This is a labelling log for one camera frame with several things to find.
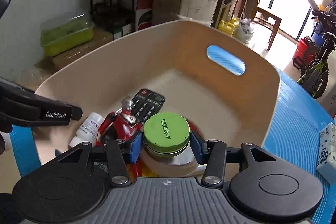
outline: green tin can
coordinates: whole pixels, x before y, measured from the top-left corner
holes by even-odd
[[[182,116],[162,112],[146,121],[143,136],[149,153],[159,157],[173,157],[186,149],[190,139],[190,127]]]

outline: remote control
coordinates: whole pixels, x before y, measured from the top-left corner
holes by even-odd
[[[157,114],[165,102],[165,97],[148,89],[141,89],[134,96],[132,115],[144,124],[151,116]]]

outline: red bucket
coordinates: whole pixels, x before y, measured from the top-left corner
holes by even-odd
[[[305,42],[305,40],[303,39],[303,38],[301,38],[299,41],[298,41],[298,43],[296,44],[296,51],[295,51],[295,53],[294,53],[294,56],[293,56],[293,59],[295,58],[295,57],[300,57],[302,60],[303,60],[303,58],[304,58],[304,56],[305,56],[305,53],[306,53],[306,51],[307,51],[307,48],[308,48],[308,46],[307,46],[307,44],[306,44],[306,42]],[[313,61],[314,60],[314,57],[315,57],[315,53],[313,52],[313,53],[311,53],[311,54],[309,54],[308,56],[307,56],[307,58],[306,58],[306,66],[311,62],[311,61]]]

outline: yellow plastic jug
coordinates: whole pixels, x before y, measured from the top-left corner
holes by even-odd
[[[235,31],[235,25],[233,23],[221,20],[218,25],[218,30],[225,32],[228,35],[233,35],[233,32]]]
[[[235,28],[239,27],[239,25],[240,25],[239,18],[234,17],[233,19],[230,20],[230,23],[232,23],[235,26]]]

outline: wooden chair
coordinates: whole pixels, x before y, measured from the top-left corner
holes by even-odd
[[[256,5],[255,8],[253,9],[252,13],[251,13],[251,20],[270,29],[272,31],[271,36],[269,38],[268,41],[268,47],[267,50],[269,51],[271,49],[271,46],[273,44],[273,41],[275,39],[276,34],[278,33],[279,27],[280,27],[280,23],[282,21],[282,19],[276,15],[274,15],[268,8],[265,7],[261,7],[259,5],[260,0],[256,1]],[[257,12],[260,12],[264,18],[261,17],[256,17]],[[268,18],[273,18],[275,20],[274,24],[269,23],[267,20]]]

